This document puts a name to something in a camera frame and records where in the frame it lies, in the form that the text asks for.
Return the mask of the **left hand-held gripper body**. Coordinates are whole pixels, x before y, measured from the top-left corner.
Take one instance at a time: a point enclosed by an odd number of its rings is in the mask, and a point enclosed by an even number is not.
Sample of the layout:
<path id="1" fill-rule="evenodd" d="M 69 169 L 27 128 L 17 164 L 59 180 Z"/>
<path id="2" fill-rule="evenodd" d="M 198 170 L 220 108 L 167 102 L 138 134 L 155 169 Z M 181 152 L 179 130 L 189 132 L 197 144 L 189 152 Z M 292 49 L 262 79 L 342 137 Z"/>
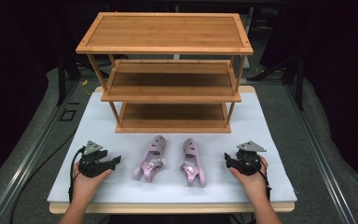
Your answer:
<path id="1" fill-rule="evenodd" d="M 95 177 L 107 171 L 104 162 L 97 160 L 97 152 L 103 151 L 103 147 L 95 142 L 88 141 L 80 150 L 79 172 L 86 177 Z"/>

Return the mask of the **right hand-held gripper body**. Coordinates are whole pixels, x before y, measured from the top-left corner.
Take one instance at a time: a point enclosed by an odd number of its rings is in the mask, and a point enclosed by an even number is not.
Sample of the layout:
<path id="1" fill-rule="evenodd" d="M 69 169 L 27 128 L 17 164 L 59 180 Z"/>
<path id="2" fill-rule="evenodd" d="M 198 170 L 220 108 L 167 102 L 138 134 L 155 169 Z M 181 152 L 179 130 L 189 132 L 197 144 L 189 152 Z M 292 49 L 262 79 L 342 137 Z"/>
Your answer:
<path id="1" fill-rule="evenodd" d="M 237 145 L 238 151 L 236 157 L 239 162 L 236 169 L 243 175 L 253 175 L 261 170 L 265 165 L 261 161 L 258 152 L 266 152 L 266 150 L 253 141 L 248 141 Z"/>

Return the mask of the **pink sandal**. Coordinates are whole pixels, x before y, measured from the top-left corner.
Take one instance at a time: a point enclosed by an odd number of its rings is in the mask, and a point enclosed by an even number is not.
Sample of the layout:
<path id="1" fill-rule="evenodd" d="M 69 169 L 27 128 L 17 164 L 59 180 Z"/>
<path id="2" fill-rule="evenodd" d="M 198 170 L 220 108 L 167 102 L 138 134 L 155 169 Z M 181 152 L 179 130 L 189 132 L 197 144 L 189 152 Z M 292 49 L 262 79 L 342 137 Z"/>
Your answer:
<path id="1" fill-rule="evenodd" d="M 154 176 L 163 168 L 162 161 L 166 140 L 163 136 L 155 136 L 145 150 L 143 157 L 136 165 L 132 177 L 134 180 L 140 180 L 150 183 Z"/>
<path id="2" fill-rule="evenodd" d="M 192 138 L 187 138 L 184 142 L 184 160 L 181 170 L 186 174 L 186 182 L 192 187 L 198 179 L 200 186 L 206 186 L 206 178 L 200 162 L 200 154 L 196 142 Z"/>

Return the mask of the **wooden three-tier shoe rack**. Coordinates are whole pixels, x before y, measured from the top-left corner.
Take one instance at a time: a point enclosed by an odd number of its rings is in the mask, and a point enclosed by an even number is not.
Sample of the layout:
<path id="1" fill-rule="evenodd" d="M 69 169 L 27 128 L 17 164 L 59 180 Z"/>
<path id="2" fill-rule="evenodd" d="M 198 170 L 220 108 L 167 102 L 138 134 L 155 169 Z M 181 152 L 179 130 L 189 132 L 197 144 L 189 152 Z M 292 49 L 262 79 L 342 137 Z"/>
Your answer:
<path id="1" fill-rule="evenodd" d="M 101 12 L 76 53 L 108 56 L 102 101 L 119 133 L 228 133 L 253 54 L 234 13 Z"/>

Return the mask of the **person's left hand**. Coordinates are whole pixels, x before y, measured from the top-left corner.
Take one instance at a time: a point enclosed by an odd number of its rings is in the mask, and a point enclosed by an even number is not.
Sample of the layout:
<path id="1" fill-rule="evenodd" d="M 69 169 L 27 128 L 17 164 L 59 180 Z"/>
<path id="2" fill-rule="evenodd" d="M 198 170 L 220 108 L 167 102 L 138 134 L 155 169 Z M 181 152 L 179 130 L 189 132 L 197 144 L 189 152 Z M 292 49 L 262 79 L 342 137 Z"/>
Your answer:
<path id="1" fill-rule="evenodd" d="M 72 203 L 88 205 L 93 199 L 98 187 L 108 178 L 113 171 L 108 169 L 95 177 L 87 177 L 79 172 L 79 162 L 74 165 L 74 189 Z"/>

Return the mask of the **person's right hand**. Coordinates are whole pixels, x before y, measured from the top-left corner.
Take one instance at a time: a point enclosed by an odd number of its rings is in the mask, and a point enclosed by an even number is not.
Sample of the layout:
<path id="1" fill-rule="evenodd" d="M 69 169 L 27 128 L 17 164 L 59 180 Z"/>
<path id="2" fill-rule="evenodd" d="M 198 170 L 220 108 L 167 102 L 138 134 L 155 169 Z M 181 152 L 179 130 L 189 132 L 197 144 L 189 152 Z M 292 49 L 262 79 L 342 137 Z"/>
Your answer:
<path id="1" fill-rule="evenodd" d="M 266 180 L 260 173 L 243 175 L 235 168 L 230 168 L 229 171 L 240 181 L 253 206 L 269 202 Z"/>

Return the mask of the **white table mat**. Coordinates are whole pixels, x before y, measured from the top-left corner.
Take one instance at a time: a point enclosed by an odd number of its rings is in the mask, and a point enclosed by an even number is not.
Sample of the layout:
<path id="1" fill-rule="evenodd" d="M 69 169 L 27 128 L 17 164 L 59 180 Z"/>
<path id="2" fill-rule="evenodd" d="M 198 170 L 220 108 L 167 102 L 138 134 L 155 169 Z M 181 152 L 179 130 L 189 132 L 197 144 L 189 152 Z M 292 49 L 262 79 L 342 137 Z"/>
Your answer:
<path id="1" fill-rule="evenodd" d="M 163 169 L 152 182 L 135 180 L 132 173 L 155 136 L 152 133 L 117 133 L 116 121 L 109 104 L 96 92 L 89 98 L 62 168 L 52 186 L 48 201 L 68 201 L 69 172 L 72 158 L 89 140 L 109 151 L 108 157 L 121 157 L 117 169 L 99 187 L 96 203 L 246 203 L 248 198 L 241 184 L 226 167 L 224 155 L 234 156 L 237 145 L 253 141 L 263 147 L 268 162 L 270 200 L 294 203 L 297 197 L 284 170 L 279 152 L 269 133 L 263 110 L 256 94 L 244 92 L 235 105 L 230 133 L 165 133 Z M 191 138 L 196 142 L 206 186 L 187 184 L 180 169 L 184 159 L 183 144 Z"/>

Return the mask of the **metal floor rail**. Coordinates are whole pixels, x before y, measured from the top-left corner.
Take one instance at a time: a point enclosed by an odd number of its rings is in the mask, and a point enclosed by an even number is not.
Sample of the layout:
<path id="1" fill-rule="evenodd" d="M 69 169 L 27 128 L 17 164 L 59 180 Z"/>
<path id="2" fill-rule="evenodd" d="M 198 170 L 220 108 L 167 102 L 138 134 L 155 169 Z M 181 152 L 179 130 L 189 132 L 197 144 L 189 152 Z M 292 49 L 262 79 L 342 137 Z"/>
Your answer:
<path id="1" fill-rule="evenodd" d="M 343 195 L 343 192 L 334 176 L 330 165 L 322 151 L 321 145 L 317 140 L 315 132 L 310 126 L 310 122 L 306 116 L 306 113 L 299 108 L 296 102 L 296 94 L 294 88 L 290 85 L 283 86 L 288 98 L 294 107 L 296 115 L 298 116 L 300 123 L 306 133 L 308 141 L 310 143 L 311 154 L 316 162 L 319 172 L 321 173 L 324 184 L 330 195 L 330 198 L 337 210 L 337 213 L 341 219 L 342 224 L 357 224 L 353 213 Z"/>
<path id="2" fill-rule="evenodd" d="M 37 161 L 47 148 L 53 127 L 63 111 L 63 107 L 57 105 L 58 99 L 59 84 L 50 80 L 33 118 L 0 167 L 0 224 L 4 223 L 25 182 L 30 180 L 33 170 L 36 169 Z"/>

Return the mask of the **black stand post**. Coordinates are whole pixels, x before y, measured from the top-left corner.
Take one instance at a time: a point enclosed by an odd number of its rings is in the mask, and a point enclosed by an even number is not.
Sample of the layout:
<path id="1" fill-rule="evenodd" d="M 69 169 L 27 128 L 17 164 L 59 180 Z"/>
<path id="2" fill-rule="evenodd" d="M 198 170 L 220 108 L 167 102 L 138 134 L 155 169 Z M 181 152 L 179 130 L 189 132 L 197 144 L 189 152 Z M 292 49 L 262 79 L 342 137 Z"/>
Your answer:
<path id="1" fill-rule="evenodd" d="M 65 68 L 63 55 L 60 56 L 58 65 L 59 99 L 57 105 L 62 105 L 66 97 Z"/>
<path id="2" fill-rule="evenodd" d="M 300 110 L 303 109 L 303 72 L 304 72 L 304 64 L 301 60 L 298 61 L 298 69 L 296 72 L 296 105 Z"/>

